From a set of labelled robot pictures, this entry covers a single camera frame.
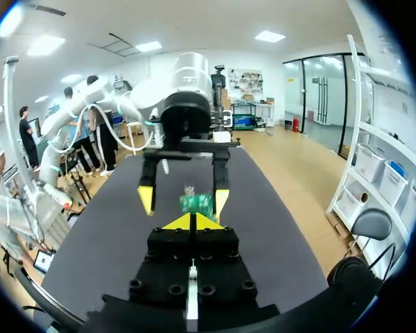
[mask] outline black table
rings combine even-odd
[[[230,195],[220,222],[239,236],[259,305],[276,304],[282,313],[325,290],[327,282],[258,166],[243,149],[230,151]],[[151,230],[183,215],[184,186],[194,186],[196,193],[211,191],[210,159],[169,161],[168,175],[159,164],[155,214],[148,217],[137,194],[141,163],[141,156],[132,156],[118,166],[79,216],[44,278],[42,286],[83,319],[87,311],[103,307],[104,293],[128,299],[128,284],[146,254]],[[46,325],[41,314],[35,321]]]

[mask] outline ceiling light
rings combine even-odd
[[[60,45],[64,43],[64,39],[50,35],[43,35],[37,38],[29,48],[28,56],[49,56]]]
[[[338,66],[342,64],[342,61],[332,57],[323,57],[322,60],[324,60],[328,65]]]
[[[15,29],[20,25],[23,19],[23,10],[21,6],[14,6],[6,14],[0,23],[0,37],[9,37],[14,33]]]
[[[262,31],[256,36],[257,40],[263,40],[264,42],[270,43],[278,42],[284,38],[284,35],[280,35],[279,33],[271,33],[270,31]]]
[[[39,103],[39,102],[42,102],[42,101],[44,101],[45,99],[47,99],[48,98],[48,96],[42,96],[42,97],[39,97],[38,99],[36,99],[35,100],[35,102],[34,103]]]
[[[138,49],[140,52],[149,52],[149,51],[158,50],[161,48],[162,46],[157,40],[151,43],[136,45],[136,49]]]
[[[68,75],[68,76],[64,77],[64,78],[61,80],[61,83],[74,83],[74,82],[76,82],[76,81],[77,81],[80,77],[81,77],[81,75],[80,75],[80,74],[71,74],[71,75]]]

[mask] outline white storage box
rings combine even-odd
[[[416,187],[415,181],[411,182],[410,193],[407,202],[401,213],[401,220],[404,222],[405,228],[411,233],[416,223]]]
[[[391,160],[385,161],[385,171],[379,186],[379,193],[387,200],[391,206],[396,205],[405,186],[408,184],[407,179],[402,177],[390,166]]]
[[[337,202],[340,211],[347,217],[347,220],[353,222],[362,212],[365,203],[358,200],[347,188],[344,187],[342,198]]]
[[[374,182],[381,175],[385,158],[379,148],[371,149],[365,144],[358,144],[358,155],[354,169],[368,182]]]

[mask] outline green object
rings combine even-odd
[[[217,222],[213,214],[213,196],[211,194],[196,194],[194,196],[181,196],[180,206],[184,213],[201,213],[208,219]]]

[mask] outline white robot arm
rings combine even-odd
[[[12,76],[17,62],[17,57],[6,58],[4,71],[6,124],[9,140],[14,142],[15,146],[17,145],[17,138],[13,128],[16,121],[12,106]],[[166,101],[170,96],[181,92],[193,92],[201,95],[203,101],[210,103],[210,85],[207,61],[198,53],[181,55],[176,60],[170,73],[160,79],[149,78],[137,85],[129,93],[129,96],[116,95],[111,83],[104,78],[98,79],[86,87],[82,93],[76,94],[71,100],[67,101],[55,114],[45,119],[42,126],[42,135],[48,139],[49,147],[45,150],[40,165],[39,180],[43,183],[42,187],[29,176],[23,158],[17,149],[13,150],[12,153],[16,155],[17,167],[25,184],[28,211],[34,212],[34,214],[33,216],[28,215],[28,218],[27,211],[24,206],[21,206],[19,200],[0,195],[0,223],[6,223],[10,227],[25,233],[31,231],[38,241],[43,241],[45,234],[51,245],[58,248],[69,230],[69,226],[61,214],[61,209],[62,206],[68,208],[71,204],[69,198],[55,188],[60,156],[67,135],[65,126],[78,117],[82,117],[86,110],[94,106],[102,114],[104,114],[104,110],[118,110],[123,116],[143,124],[145,133],[148,133],[147,122],[139,109],[155,106],[163,100]],[[157,108],[153,110],[153,113],[156,117],[161,116]],[[122,147],[131,151],[138,151],[143,148],[126,146],[110,128],[107,117],[104,117],[104,120],[114,138]],[[156,142],[161,143],[162,134],[157,126],[154,128],[154,132]],[[152,137],[151,135],[145,146],[149,145]]]

